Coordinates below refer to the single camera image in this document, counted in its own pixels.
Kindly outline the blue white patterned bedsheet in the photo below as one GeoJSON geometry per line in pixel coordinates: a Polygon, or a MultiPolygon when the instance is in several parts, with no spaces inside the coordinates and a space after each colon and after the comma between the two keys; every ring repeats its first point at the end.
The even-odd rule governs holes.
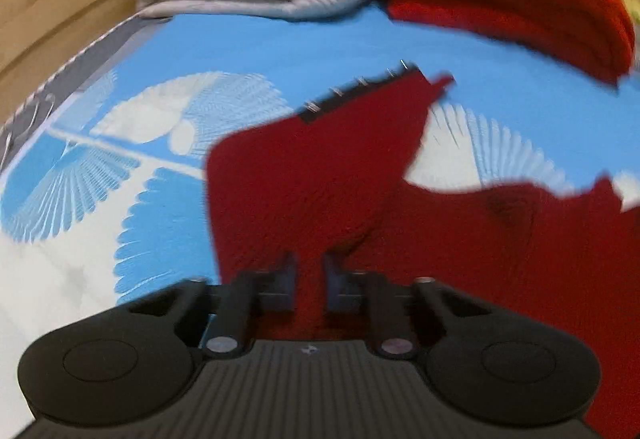
{"type": "Polygon", "coordinates": [[[436,190],[607,173],[639,196],[639,78],[617,87],[521,46],[390,20],[134,18],[68,62],[1,133],[1,433],[32,419],[18,359],[36,338],[185,277],[219,279],[203,168],[235,130],[401,62],[454,86],[409,178],[436,190]]]}

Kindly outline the dark red knit sweater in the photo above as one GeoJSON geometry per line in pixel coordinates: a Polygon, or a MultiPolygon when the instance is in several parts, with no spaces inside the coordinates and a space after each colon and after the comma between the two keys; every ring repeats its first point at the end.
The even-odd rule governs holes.
{"type": "Polygon", "coordinates": [[[298,261],[293,315],[269,339],[331,339],[322,258],[395,283],[434,277],[570,333],[597,355],[588,423],[639,433],[639,210],[612,181],[554,196],[524,182],[440,193],[407,181],[428,109],[442,93],[419,71],[332,97],[329,109],[232,134],[206,160],[210,228],[222,280],[298,261]]]}

